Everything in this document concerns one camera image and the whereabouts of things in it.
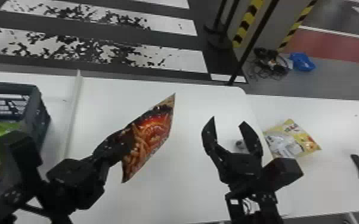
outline red snack bag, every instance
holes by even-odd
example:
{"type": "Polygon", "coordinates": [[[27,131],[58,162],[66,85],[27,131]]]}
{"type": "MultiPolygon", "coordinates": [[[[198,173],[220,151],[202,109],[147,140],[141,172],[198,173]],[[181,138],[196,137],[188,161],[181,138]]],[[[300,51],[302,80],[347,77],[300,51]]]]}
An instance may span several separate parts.
{"type": "Polygon", "coordinates": [[[175,94],[155,105],[122,130],[132,135],[134,147],[122,160],[122,183],[130,180],[168,139],[174,114],[175,94]]]}

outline black pole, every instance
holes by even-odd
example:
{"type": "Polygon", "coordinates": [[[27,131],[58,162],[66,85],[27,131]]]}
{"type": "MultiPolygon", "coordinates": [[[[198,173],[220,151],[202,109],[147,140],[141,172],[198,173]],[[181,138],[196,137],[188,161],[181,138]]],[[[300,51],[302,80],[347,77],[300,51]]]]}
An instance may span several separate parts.
{"type": "Polygon", "coordinates": [[[218,30],[218,25],[220,23],[220,19],[222,17],[222,13],[224,12],[224,8],[227,4],[227,0],[222,0],[220,7],[218,8],[218,12],[216,15],[216,19],[213,21],[213,23],[209,20],[205,23],[205,30],[208,33],[219,33],[220,31],[218,30]]]}
{"type": "Polygon", "coordinates": [[[227,38],[227,33],[228,33],[228,29],[230,28],[230,24],[234,18],[234,14],[235,14],[235,11],[237,10],[239,2],[240,2],[240,0],[234,0],[232,6],[230,8],[230,12],[228,13],[227,19],[225,20],[223,30],[220,32],[216,32],[216,33],[219,33],[219,35],[209,35],[208,36],[209,44],[212,47],[214,47],[220,51],[227,51],[233,47],[232,41],[230,41],[227,38]]]}
{"type": "Polygon", "coordinates": [[[242,69],[243,64],[245,63],[250,52],[252,51],[253,47],[255,46],[256,41],[258,40],[260,34],[262,33],[264,27],[266,26],[266,24],[268,22],[268,20],[270,19],[271,15],[273,14],[273,11],[276,8],[278,2],[279,2],[279,0],[272,0],[270,2],[270,5],[268,6],[267,11],[264,14],[262,21],[260,22],[258,28],[256,29],[256,32],[253,34],[249,44],[247,45],[247,48],[246,48],[245,52],[243,53],[242,58],[237,65],[237,68],[235,69],[233,75],[231,76],[231,79],[227,82],[227,84],[226,84],[227,86],[232,86],[234,84],[234,81],[238,75],[238,72],[242,69]]]}
{"type": "Polygon", "coordinates": [[[226,4],[227,4],[227,0],[222,0],[220,8],[218,8],[218,13],[217,13],[216,19],[214,20],[214,24],[213,24],[213,28],[215,28],[216,30],[218,28],[218,24],[220,22],[220,19],[221,19],[222,13],[224,12],[224,8],[225,8],[226,4]]]}
{"type": "Polygon", "coordinates": [[[240,0],[234,0],[233,5],[231,6],[230,12],[228,13],[227,20],[225,21],[224,30],[222,31],[220,35],[219,42],[222,43],[224,41],[224,38],[227,37],[228,28],[230,28],[231,21],[233,20],[235,10],[238,8],[240,0]]]}

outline white table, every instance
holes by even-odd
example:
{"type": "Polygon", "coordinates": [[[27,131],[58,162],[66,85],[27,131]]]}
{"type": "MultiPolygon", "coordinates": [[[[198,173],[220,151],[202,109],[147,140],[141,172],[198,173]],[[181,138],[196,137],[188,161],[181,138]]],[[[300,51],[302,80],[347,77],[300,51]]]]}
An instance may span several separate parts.
{"type": "Polygon", "coordinates": [[[291,118],[322,147],[298,162],[305,176],[288,186],[289,217],[359,211],[359,101],[248,95],[262,130],[291,118]]]}
{"type": "MultiPolygon", "coordinates": [[[[264,161],[272,157],[252,109],[240,88],[133,80],[84,78],[68,156],[83,158],[106,136],[123,128],[164,98],[176,93],[170,138],[129,182],[121,184],[121,166],[110,169],[106,192],[88,211],[71,215],[74,223],[197,223],[228,220],[226,185],[206,155],[202,127],[216,117],[219,143],[234,150],[248,122],[259,133],[264,161]]],[[[289,214],[286,190],[280,213],[289,214]]]]}

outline gray floor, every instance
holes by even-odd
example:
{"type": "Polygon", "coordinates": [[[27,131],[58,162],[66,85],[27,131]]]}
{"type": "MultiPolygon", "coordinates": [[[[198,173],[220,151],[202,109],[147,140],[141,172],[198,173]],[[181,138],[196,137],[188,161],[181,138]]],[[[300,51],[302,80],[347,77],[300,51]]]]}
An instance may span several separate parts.
{"type": "Polygon", "coordinates": [[[248,94],[359,100],[359,63],[311,60],[317,66],[311,72],[291,71],[281,81],[251,80],[242,88],[248,94]]]}

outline red floor marking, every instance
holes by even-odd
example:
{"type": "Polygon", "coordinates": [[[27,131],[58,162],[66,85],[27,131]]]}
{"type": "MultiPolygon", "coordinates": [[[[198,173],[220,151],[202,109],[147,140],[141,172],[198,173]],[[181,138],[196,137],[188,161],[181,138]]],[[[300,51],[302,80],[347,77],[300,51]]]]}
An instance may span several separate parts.
{"type": "Polygon", "coordinates": [[[298,29],[284,50],[284,53],[291,52],[359,63],[359,38],[298,29]]]}

